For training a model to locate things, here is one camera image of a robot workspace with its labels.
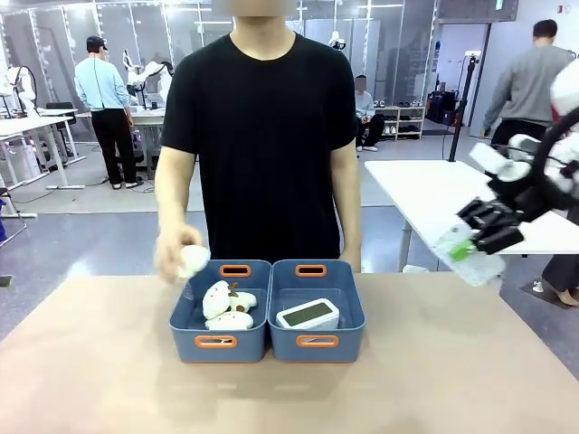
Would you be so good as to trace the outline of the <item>person's right hand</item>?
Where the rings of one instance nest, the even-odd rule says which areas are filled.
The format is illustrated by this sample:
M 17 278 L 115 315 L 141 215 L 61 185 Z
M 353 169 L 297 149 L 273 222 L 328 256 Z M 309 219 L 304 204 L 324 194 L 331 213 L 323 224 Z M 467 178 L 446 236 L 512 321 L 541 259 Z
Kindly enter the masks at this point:
M 203 245 L 202 233 L 183 222 L 169 223 L 159 229 L 155 263 L 160 277 L 168 283 L 176 282 L 183 266 L 181 249 L 188 245 Z

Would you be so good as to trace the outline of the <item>person's left hand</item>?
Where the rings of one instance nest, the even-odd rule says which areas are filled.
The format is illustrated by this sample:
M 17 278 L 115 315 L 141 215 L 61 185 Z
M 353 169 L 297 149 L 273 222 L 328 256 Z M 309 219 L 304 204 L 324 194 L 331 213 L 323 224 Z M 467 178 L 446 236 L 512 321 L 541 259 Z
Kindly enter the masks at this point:
M 344 262 L 347 262 L 355 273 L 361 272 L 361 247 L 348 246 L 345 247 L 339 257 Z

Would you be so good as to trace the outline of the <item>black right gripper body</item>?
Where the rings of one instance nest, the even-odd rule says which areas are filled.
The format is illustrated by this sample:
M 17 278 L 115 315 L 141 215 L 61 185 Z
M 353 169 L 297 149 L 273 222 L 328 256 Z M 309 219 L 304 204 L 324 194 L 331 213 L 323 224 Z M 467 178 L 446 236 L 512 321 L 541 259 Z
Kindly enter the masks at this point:
M 501 181 L 492 175 L 493 211 L 500 222 L 532 222 L 554 208 L 555 186 L 545 175 Z

